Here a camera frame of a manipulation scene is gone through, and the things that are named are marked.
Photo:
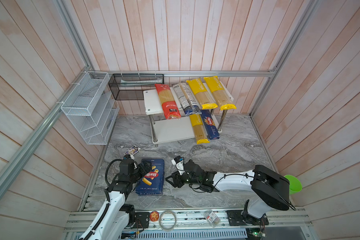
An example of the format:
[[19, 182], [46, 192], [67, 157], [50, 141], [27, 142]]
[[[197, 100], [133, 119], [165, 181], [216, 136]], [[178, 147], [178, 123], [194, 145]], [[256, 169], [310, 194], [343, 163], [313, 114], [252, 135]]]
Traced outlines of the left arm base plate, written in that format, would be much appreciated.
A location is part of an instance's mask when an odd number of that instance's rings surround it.
[[150, 223], [150, 212], [130, 212], [126, 229], [147, 229]]

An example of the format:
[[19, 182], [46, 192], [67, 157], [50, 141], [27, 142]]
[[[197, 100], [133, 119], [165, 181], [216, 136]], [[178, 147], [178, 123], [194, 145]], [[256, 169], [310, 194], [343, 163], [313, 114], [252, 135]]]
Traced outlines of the blue Barilla spaghetti box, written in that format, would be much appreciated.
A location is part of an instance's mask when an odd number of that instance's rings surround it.
[[209, 110], [201, 110], [201, 117], [209, 140], [217, 140], [220, 134]]

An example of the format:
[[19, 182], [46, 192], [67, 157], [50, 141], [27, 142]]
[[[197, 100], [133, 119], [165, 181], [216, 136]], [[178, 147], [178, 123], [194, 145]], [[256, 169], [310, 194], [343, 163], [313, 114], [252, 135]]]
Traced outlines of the clear blue spaghetti bag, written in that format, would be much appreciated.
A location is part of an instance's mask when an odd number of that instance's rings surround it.
[[201, 114], [201, 110], [192, 95], [190, 87], [185, 82], [172, 85], [186, 116]]

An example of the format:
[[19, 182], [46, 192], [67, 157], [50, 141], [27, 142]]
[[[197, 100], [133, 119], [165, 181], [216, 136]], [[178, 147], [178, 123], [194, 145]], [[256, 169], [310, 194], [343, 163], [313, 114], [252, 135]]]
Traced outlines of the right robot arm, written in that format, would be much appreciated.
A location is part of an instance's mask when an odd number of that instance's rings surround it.
[[263, 166], [256, 165], [253, 170], [240, 173], [221, 173], [205, 171], [198, 164], [178, 156], [172, 160], [177, 171], [165, 180], [174, 188], [184, 185], [192, 187], [197, 193], [223, 192], [226, 190], [240, 190], [253, 192], [259, 198], [255, 201], [247, 200], [242, 218], [245, 223], [259, 221], [270, 210], [287, 211], [294, 209], [289, 200], [290, 181]]

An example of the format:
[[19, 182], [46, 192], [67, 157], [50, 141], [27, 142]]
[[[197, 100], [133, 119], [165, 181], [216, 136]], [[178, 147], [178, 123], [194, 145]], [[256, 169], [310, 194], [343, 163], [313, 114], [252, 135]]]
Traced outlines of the red spaghetti bag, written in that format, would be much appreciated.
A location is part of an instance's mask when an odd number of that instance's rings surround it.
[[175, 102], [174, 96], [169, 85], [155, 84], [159, 100], [164, 112], [164, 116], [169, 119], [180, 119], [181, 114]]

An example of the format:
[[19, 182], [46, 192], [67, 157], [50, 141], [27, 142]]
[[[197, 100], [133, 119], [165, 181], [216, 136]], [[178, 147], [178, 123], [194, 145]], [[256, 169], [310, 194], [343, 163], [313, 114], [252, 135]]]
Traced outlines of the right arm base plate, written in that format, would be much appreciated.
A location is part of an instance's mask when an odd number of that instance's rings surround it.
[[230, 226], [267, 226], [269, 220], [264, 214], [261, 218], [256, 219], [249, 214], [245, 214], [241, 210], [226, 211]]

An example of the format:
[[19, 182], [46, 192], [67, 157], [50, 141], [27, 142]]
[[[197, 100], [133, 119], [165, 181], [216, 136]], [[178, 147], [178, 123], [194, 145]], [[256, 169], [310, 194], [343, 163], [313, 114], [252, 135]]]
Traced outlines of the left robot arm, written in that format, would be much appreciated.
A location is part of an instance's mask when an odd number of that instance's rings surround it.
[[[119, 163], [120, 172], [108, 181], [108, 171], [113, 163]], [[152, 163], [142, 160], [137, 164], [130, 155], [109, 163], [105, 172], [106, 199], [81, 240], [118, 240], [126, 227], [135, 224], [135, 208], [125, 204], [133, 185], [152, 170]]]

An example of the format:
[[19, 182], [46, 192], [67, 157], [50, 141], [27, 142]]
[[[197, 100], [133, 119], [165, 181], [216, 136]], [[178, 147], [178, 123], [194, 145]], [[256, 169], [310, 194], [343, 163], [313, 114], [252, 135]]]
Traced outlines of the blue Barilla rigatoni box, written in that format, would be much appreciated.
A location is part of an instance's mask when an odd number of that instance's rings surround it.
[[165, 176], [165, 161], [163, 159], [143, 159], [151, 162], [152, 169], [137, 184], [135, 193], [139, 196], [162, 195]]

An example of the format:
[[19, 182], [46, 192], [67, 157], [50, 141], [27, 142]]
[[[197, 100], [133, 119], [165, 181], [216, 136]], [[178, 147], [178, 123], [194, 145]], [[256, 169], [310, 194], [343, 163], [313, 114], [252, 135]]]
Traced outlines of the yellow Pastatime spaghetti bag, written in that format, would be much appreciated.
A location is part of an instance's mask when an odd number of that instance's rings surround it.
[[237, 108], [231, 98], [227, 95], [224, 85], [220, 82], [217, 76], [204, 77], [204, 81], [206, 82], [220, 110], [232, 110]]
[[210, 141], [208, 140], [201, 115], [199, 114], [190, 115], [190, 121], [197, 144], [209, 143]]
[[212, 110], [218, 107], [212, 96], [208, 93], [201, 79], [187, 80], [187, 84], [191, 88], [203, 110]]

